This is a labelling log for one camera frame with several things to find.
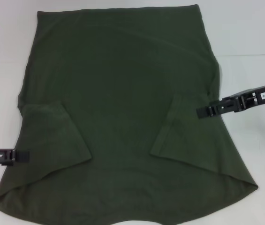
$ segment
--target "white background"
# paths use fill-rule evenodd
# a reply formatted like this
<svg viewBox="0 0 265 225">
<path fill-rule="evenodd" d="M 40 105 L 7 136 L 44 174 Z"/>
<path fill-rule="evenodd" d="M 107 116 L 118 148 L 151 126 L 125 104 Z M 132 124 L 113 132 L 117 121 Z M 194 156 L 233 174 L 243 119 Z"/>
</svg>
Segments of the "white background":
<svg viewBox="0 0 265 225">
<path fill-rule="evenodd" d="M 0 0 L 0 148 L 13 148 L 21 126 L 17 110 L 37 11 L 199 4 L 222 70 L 221 97 L 265 85 L 265 0 Z M 223 116 L 259 190 L 188 225 L 265 225 L 265 105 Z M 0 179 L 4 167 L 0 166 Z M 0 225 L 31 225 L 0 212 Z M 149 222 L 125 222 L 149 225 Z"/>
</svg>

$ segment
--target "white table surface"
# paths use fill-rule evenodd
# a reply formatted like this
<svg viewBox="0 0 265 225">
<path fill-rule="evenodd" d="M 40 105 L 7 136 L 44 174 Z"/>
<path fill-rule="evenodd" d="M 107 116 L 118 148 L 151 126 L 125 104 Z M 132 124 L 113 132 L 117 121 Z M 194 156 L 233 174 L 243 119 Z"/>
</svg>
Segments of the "white table surface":
<svg viewBox="0 0 265 225">
<path fill-rule="evenodd" d="M 13 148 L 21 127 L 16 107 L 36 29 L 37 11 L 199 4 L 220 63 L 221 97 L 265 85 L 265 0 L 0 0 L 0 148 Z M 265 105 L 223 115 L 259 190 L 188 225 L 265 225 Z M 0 166 L 0 179 L 4 167 Z M 0 212 L 0 225 L 31 225 Z M 154 223 L 131 221 L 127 225 Z"/>
</svg>

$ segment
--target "black clamp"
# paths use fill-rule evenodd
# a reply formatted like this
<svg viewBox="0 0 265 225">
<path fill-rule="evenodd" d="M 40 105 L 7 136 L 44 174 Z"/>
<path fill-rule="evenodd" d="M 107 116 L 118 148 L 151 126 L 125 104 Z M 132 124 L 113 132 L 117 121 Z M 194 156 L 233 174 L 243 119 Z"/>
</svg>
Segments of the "black clamp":
<svg viewBox="0 0 265 225">
<path fill-rule="evenodd" d="M 265 104 L 265 86 L 245 90 L 222 100 L 213 101 L 209 106 L 198 108 L 197 116 L 200 119 L 214 117 L 228 112 L 241 112 L 263 104 Z"/>
<path fill-rule="evenodd" d="M 0 149 L 0 164 L 10 166 L 14 165 L 14 162 L 28 163 L 29 152 L 15 149 Z"/>
</svg>

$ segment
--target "olive green shirt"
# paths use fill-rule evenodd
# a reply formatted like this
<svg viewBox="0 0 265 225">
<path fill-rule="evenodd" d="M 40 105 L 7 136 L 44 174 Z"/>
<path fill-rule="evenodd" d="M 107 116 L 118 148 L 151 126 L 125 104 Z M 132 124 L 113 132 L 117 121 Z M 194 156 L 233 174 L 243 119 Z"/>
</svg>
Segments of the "olive green shirt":
<svg viewBox="0 0 265 225">
<path fill-rule="evenodd" d="M 221 117 L 198 5 L 38 12 L 0 211 L 44 225 L 175 225 L 257 185 Z"/>
</svg>

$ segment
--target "green garment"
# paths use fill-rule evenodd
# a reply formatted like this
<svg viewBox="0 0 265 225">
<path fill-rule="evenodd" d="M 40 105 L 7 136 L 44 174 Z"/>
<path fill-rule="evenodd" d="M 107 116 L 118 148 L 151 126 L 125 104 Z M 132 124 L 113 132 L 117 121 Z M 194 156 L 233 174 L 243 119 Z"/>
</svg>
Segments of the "green garment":
<svg viewBox="0 0 265 225">
<path fill-rule="evenodd" d="M 257 185 L 221 117 L 219 66 L 198 5 L 38 12 L 18 108 L 28 164 L 0 211 L 44 225 L 175 225 Z"/>
</svg>

